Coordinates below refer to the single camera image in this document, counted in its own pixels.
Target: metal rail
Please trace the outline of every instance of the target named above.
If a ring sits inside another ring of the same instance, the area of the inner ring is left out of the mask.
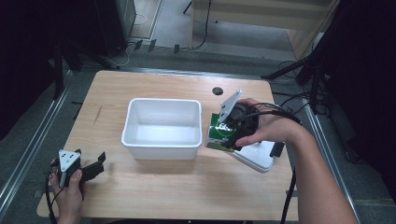
[[[8,210],[15,194],[17,193],[21,182],[23,181],[30,166],[32,165],[33,160],[35,159],[35,155],[40,149],[41,144],[45,139],[52,122],[55,120],[62,104],[64,103],[64,99],[67,95],[69,85],[72,79],[73,74],[69,70],[65,75],[64,91],[61,93],[58,99],[54,100],[49,106],[49,110],[47,111],[45,117],[35,131],[35,134],[29,145],[24,150],[20,161],[18,162],[17,166],[9,177],[7,183],[3,186],[0,193],[0,223],[6,215],[6,211]]]
[[[303,99],[303,104],[305,105],[306,103],[308,103],[308,100]],[[323,132],[323,129],[320,125],[318,117],[314,114],[314,112],[312,111],[310,106],[305,107],[305,112],[306,112],[306,115],[308,116],[309,122],[311,123],[312,130],[313,130],[314,135],[317,139],[318,146],[319,146],[320,152],[323,156],[323,159],[329,165],[329,168],[332,172],[332,175],[335,178],[335,181],[337,182],[341,191],[343,191],[344,195],[346,196],[346,199],[349,202],[350,207],[352,208],[352,211],[355,214],[356,219],[358,220],[358,223],[361,223],[359,214],[356,210],[356,206],[353,203],[353,200],[352,200],[352,197],[350,196],[349,190],[347,189],[347,184],[344,181],[344,178],[342,177],[340,170],[338,169],[337,163],[336,163],[334,156],[332,154],[332,149],[326,139],[326,135]]]

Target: wooden table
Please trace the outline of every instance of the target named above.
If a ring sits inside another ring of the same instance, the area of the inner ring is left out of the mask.
[[[288,29],[297,59],[309,53],[320,32],[325,32],[339,0],[216,0],[209,19]],[[190,46],[195,21],[205,24],[209,0],[192,0]]]
[[[223,88],[224,94],[213,94],[214,87]],[[219,104],[239,89],[242,98],[274,101],[262,80],[99,72],[64,146],[81,148],[83,167],[106,152],[105,171],[89,182],[84,217],[280,220],[291,180],[286,150],[270,172],[261,174],[226,152],[204,147],[211,113],[219,112]],[[201,102],[204,139],[195,161],[133,158],[121,143],[121,133],[135,97]],[[48,215],[44,197],[37,213]],[[296,198],[288,219],[298,219]]]

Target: white plastic bin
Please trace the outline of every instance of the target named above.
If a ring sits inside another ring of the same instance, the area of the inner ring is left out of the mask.
[[[137,160],[194,160],[202,144],[201,112],[196,100],[135,98],[121,142]]]

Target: cardboard box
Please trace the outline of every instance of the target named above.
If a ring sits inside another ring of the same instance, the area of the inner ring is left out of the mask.
[[[206,147],[233,152],[232,148],[222,147],[221,144],[228,141],[235,133],[229,129],[224,123],[219,123],[219,114],[212,114],[207,130]]]

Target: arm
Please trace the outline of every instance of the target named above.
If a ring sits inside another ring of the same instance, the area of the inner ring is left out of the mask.
[[[79,180],[82,177],[81,170],[76,170],[69,180],[69,187],[62,191],[59,188],[59,179],[55,173],[52,173],[49,182],[52,185],[56,197],[56,203],[59,208],[58,224],[77,224],[81,219],[82,195],[79,191]]]
[[[245,105],[257,104],[252,99],[240,100]],[[260,111],[268,110],[256,106]],[[292,145],[295,159],[298,212],[302,223],[357,223],[352,210],[338,188],[323,160],[314,136],[296,122],[272,115],[260,116],[258,130],[236,141],[239,147],[261,140],[287,142]]]

